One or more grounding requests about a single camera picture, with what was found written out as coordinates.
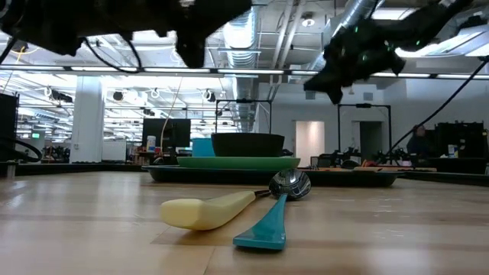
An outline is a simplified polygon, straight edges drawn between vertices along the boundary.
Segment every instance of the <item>equipment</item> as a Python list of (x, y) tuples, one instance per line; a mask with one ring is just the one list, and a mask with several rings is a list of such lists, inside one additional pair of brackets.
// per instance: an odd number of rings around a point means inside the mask
[(472, 0), (441, 0), (388, 25), (380, 25), (370, 15), (357, 24), (342, 27), (324, 48), (326, 66), (304, 84), (304, 90), (326, 92), (336, 105), (343, 97), (341, 87), (385, 70), (399, 74), (406, 61), (397, 56), (395, 49), (422, 49), (471, 3)]
[[(158, 141), (161, 139), (161, 128), (165, 120), (165, 118), (143, 120), (143, 147), (147, 145), (148, 136), (155, 136), (159, 146)], [(164, 147), (190, 147), (190, 125), (189, 119), (170, 119), (163, 135)]]
[(22, 40), (71, 56), (88, 36), (120, 34), (135, 52), (133, 32), (165, 37), (176, 31), (177, 53), (197, 68), (204, 65), (206, 38), (250, 8), (251, 0), (1, 0), (0, 28), (13, 37), (6, 53)]

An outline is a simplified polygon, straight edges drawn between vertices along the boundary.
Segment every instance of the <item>blue object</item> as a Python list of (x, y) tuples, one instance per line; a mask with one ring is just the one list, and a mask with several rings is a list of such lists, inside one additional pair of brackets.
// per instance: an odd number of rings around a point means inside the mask
[(192, 157), (215, 157), (211, 138), (194, 138), (192, 143)]
[(252, 228), (233, 238), (239, 247), (283, 250), (285, 247), (285, 225), (283, 211), (287, 195), (282, 195), (274, 207)]

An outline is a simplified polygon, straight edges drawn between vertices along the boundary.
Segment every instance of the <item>metal frame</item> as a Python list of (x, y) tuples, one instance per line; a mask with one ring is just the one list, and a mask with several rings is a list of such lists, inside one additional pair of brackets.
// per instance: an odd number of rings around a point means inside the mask
[(338, 104), (338, 150), (342, 151), (342, 114), (340, 109), (342, 107), (355, 107), (355, 108), (386, 108), (387, 119), (389, 124), (389, 148), (392, 148), (392, 114), (390, 105), (375, 105), (375, 104)]
[(270, 127), (268, 129), (269, 134), (272, 133), (272, 101), (271, 100), (253, 100), (253, 99), (217, 99), (215, 101), (215, 133), (217, 133), (217, 121), (218, 121), (218, 112), (219, 112), (219, 103), (221, 102), (235, 102), (240, 104), (252, 104), (252, 103), (268, 103), (270, 106), (270, 115), (268, 116), (268, 120), (270, 122)]

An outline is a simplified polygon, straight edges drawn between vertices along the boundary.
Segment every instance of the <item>desk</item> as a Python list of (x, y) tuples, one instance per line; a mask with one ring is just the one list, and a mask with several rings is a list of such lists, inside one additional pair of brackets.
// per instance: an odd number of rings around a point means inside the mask
[(389, 189), (315, 188), (288, 202), (287, 248), (232, 246), (276, 202), (195, 233), (159, 219), (169, 199), (253, 186), (152, 183), (149, 173), (20, 176), (0, 181), (3, 274), (488, 274), (489, 189), (397, 180)]

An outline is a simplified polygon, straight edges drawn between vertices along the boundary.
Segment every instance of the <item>computer monitor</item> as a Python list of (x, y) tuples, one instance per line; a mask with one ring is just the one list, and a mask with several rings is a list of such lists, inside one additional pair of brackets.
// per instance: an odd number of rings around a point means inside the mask
[[(165, 118), (145, 118), (143, 120), (143, 147), (146, 147), (147, 136), (156, 137), (156, 146), (160, 146), (161, 130)], [(190, 147), (189, 119), (169, 119), (164, 132), (164, 147)]]

